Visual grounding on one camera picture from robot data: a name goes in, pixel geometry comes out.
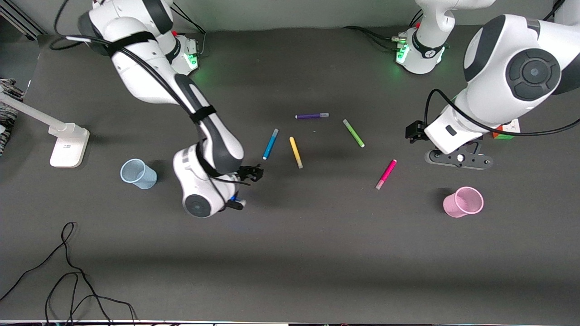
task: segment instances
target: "blue marker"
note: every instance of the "blue marker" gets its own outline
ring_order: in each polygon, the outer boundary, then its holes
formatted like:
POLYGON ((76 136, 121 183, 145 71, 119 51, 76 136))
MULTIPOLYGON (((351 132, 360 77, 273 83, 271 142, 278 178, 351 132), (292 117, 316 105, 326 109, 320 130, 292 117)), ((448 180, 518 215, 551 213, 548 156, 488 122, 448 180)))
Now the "blue marker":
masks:
POLYGON ((274 129, 274 132, 272 133, 272 137, 270 138, 270 141, 268 142, 268 146, 266 147, 266 150, 264 151, 264 156, 262 156, 262 158, 264 160, 267 160, 268 157, 270 156, 270 152, 272 150, 272 147, 274 147, 274 142, 276 141, 277 136, 278 136, 278 129, 274 129))

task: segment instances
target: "blue cup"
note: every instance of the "blue cup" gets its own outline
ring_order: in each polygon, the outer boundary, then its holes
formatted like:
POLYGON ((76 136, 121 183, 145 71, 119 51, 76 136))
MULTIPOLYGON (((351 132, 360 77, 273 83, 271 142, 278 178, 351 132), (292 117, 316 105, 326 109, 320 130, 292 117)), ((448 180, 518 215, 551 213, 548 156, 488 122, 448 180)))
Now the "blue cup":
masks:
POLYGON ((121 167, 121 179, 141 189, 149 189, 157 182, 157 173, 142 160, 134 158, 121 167))

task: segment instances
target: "plastic cup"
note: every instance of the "plastic cup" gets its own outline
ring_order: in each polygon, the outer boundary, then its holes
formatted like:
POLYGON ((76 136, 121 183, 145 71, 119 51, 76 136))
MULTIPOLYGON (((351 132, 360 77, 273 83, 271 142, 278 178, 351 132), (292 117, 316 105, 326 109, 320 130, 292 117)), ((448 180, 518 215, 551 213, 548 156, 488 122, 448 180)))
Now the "plastic cup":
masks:
POLYGON ((157 173, 142 160, 134 158, 121 167, 121 179, 141 189, 149 189, 157 182, 157 173))
POLYGON ((483 209, 483 196, 474 188, 461 187, 443 200, 443 209, 452 218, 477 214, 483 209))

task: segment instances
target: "marker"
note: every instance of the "marker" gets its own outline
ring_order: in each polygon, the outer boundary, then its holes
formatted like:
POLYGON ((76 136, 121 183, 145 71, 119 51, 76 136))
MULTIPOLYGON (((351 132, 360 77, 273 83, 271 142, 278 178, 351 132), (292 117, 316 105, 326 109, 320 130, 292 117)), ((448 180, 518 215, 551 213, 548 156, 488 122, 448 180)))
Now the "marker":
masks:
POLYGON ((276 141, 276 137, 278 136, 278 129, 274 128, 274 132, 272 133, 272 137, 270 137, 270 141, 268 142, 268 146, 266 146, 266 150, 264 151, 264 156, 262 158, 267 160, 270 157, 270 152, 272 147, 274 147, 274 142, 276 141))
POLYGON ((389 163, 389 166, 387 166, 387 169, 383 173, 383 176, 380 177, 379 182, 376 184, 376 187, 375 188, 377 190, 380 190, 380 188, 383 186, 383 184, 385 183, 385 181, 387 181, 387 178, 391 174, 391 171, 393 171, 393 169, 395 168, 395 165, 397 165, 397 160, 392 160, 391 163, 389 163))
POLYGON ((358 145, 359 145, 360 147, 364 147, 363 140, 362 140, 360 137, 358 137, 358 135, 357 135, 357 132, 356 132, 356 131, 354 131, 354 129, 353 129, 353 127, 350 125, 350 123, 349 123, 348 121, 346 121, 346 119, 344 119, 344 120, 342 121, 342 123, 343 123, 343 124, 345 124, 346 128, 347 128, 347 129, 350 131, 350 134, 351 134, 351 135, 353 135, 353 137, 354 137, 354 140, 356 140, 356 141, 357 141, 358 145))
POLYGON ((294 141, 294 137, 290 137, 290 145, 292 146, 292 151, 294 152, 294 157, 296 158, 296 163, 298 164, 298 168, 302 169, 304 166, 302 165, 302 160, 300 159, 300 154, 298 153, 298 147, 296 147, 296 142, 294 141))
POLYGON ((298 114, 296 119, 313 119, 313 118, 328 118, 328 113, 314 113, 314 114, 298 114))

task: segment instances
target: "gray wall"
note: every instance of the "gray wall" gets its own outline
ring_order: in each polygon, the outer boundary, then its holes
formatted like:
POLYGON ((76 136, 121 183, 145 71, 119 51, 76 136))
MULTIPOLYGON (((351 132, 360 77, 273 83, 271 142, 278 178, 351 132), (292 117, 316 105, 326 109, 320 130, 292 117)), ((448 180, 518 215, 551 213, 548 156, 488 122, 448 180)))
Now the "gray wall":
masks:
MULTIPOLYGON (((47 31, 62 0, 14 0, 47 31)), ((175 0, 207 31, 269 30, 274 28, 335 28, 346 25, 398 26, 408 24, 418 10, 412 0, 175 0)), ((70 0, 59 23, 65 33, 77 33, 76 21, 90 9, 91 0, 70 0)), ((484 24, 502 13, 542 18, 552 0, 497 0, 490 8, 455 13, 458 24, 484 24)), ((181 17, 175 29, 193 31, 181 17)))

